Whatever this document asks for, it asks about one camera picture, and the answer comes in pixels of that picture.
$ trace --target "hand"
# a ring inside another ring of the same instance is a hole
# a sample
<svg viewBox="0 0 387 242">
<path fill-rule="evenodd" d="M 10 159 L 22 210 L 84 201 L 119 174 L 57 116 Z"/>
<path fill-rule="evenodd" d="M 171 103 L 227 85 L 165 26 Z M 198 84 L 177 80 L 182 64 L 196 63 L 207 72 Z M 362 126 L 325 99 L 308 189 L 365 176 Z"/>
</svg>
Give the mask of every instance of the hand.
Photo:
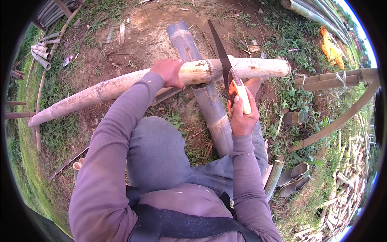
<svg viewBox="0 0 387 242">
<path fill-rule="evenodd" d="M 176 87 L 185 89 L 185 85 L 179 80 L 179 72 L 184 64 L 184 59 L 174 60 L 171 58 L 157 60 L 151 67 L 151 71 L 156 72 L 164 79 L 164 87 Z"/>
<path fill-rule="evenodd" d="M 243 113 L 243 101 L 239 96 L 235 96 L 234 105 L 231 108 L 231 130 L 235 136 L 250 134 L 259 120 L 259 112 L 255 104 L 255 98 L 248 88 L 246 88 L 248 101 L 251 107 L 251 114 Z"/>
</svg>

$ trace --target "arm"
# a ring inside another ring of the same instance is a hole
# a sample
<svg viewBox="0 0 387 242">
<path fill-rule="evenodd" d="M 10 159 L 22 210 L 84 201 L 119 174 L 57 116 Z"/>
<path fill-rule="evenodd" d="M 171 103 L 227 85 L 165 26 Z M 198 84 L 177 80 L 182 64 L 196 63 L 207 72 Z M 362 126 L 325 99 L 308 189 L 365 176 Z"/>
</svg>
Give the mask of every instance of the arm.
<svg viewBox="0 0 387 242">
<path fill-rule="evenodd" d="M 161 65 L 163 72 L 157 69 L 156 62 L 150 72 L 124 92 L 94 132 L 70 201 L 68 217 L 76 241 L 128 239 L 137 221 L 125 196 L 129 139 L 156 92 L 164 84 L 177 86 L 176 83 L 180 82 L 178 72 L 183 61 L 167 59 L 166 62 L 164 67 Z M 177 75 L 171 78 L 167 70 Z"/>
<path fill-rule="evenodd" d="M 271 218 L 259 166 L 253 153 L 252 131 L 259 113 L 248 89 L 247 93 L 252 113 L 243 114 L 243 101 L 235 98 L 231 116 L 234 208 L 238 221 L 256 232 L 262 241 L 282 241 Z"/>
</svg>

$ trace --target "man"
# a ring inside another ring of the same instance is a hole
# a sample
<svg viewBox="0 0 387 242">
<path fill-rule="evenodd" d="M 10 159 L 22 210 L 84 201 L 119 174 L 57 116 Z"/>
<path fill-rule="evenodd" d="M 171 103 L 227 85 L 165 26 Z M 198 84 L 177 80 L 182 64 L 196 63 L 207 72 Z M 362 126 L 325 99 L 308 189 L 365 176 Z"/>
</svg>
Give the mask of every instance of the man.
<svg viewBox="0 0 387 242">
<path fill-rule="evenodd" d="M 250 115 L 235 97 L 232 154 L 203 166 L 190 168 L 185 140 L 170 123 L 142 118 L 159 89 L 185 88 L 183 63 L 156 61 L 98 125 L 70 202 L 75 241 L 281 241 L 261 178 L 267 155 L 254 100 L 261 79 L 246 83 Z M 125 163 L 137 204 L 125 195 Z M 223 192 L 234 199 L 236 220 Z"/>
</svg>

